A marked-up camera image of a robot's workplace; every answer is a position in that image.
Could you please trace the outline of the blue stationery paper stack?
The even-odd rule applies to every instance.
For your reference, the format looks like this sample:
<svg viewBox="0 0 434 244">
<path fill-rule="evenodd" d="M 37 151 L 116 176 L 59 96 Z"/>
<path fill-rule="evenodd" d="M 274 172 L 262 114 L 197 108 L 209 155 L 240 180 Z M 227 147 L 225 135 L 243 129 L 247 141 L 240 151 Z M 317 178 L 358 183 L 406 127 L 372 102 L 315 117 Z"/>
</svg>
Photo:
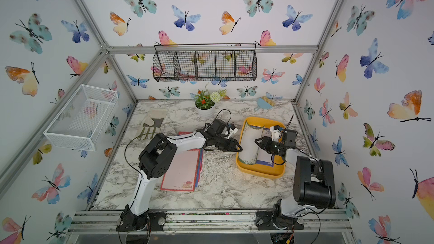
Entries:
<svg viewBox="0 0 434 244">
<path fill-rule="evenodd" d="M 271 138 L 272 133 L 269 129 L 263 128 L 262 133 L 260 135 L 260 138 L 261 137 Z M 258 144 L 256 144 L 256 146 L 258 147 L 256 164 L 260 164 L 260 165 L 264 165 L 264 166 L 268 166 L 268 167 L 273 167 L 274 164 L 271 160 L 271 154 L 269 154 L 265 150 L 261 149 Z"/>
</svg>

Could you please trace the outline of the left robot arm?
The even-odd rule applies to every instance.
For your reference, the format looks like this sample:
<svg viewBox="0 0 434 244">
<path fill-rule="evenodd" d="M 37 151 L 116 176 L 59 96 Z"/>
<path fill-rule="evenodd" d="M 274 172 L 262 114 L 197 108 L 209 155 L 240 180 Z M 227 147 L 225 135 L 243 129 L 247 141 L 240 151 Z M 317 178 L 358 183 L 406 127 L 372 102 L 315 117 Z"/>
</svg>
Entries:
<svg viewBox="0 0 434 244">
<path fill-rule="evenodd" d="M 233 138 L 237 128 L 221 119 L 206 123 L 192 133 L 168 137 L 158 133 L 139 155 L 135 170 L 139 178 L 133 197 L 118 219 L 117 232 L 140 232 L 151 230 L 152 218 L 149 204 L 156 181 L 169 169 L 174 157 L 180 153 L 213 146 L 221 151 L 240 152 L 243 148 Z"/>
</svg>

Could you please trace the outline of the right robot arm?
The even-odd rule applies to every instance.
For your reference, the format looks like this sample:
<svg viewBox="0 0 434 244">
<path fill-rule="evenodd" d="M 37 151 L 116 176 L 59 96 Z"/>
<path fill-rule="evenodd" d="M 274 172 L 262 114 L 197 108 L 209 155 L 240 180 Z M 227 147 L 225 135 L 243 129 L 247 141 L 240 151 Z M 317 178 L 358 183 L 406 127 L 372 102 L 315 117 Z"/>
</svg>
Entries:
<svg viewBox="0 0 434 244">
<path fill-rule="evenodd" d="M 280 199 L 272 211 L 258 211 L 255 225 L 258 230 L 296 228 L 299 219 L 309 213 L 319 214 L 334 206 L 336 188 L 333 165 L 299 150 L 293 141 L 273 141 L 269 137 L 255 140 L 260 149 L 272 158 L 281 157 L 284 165 L 295 166 L 292 195 Z"/>
</svg>

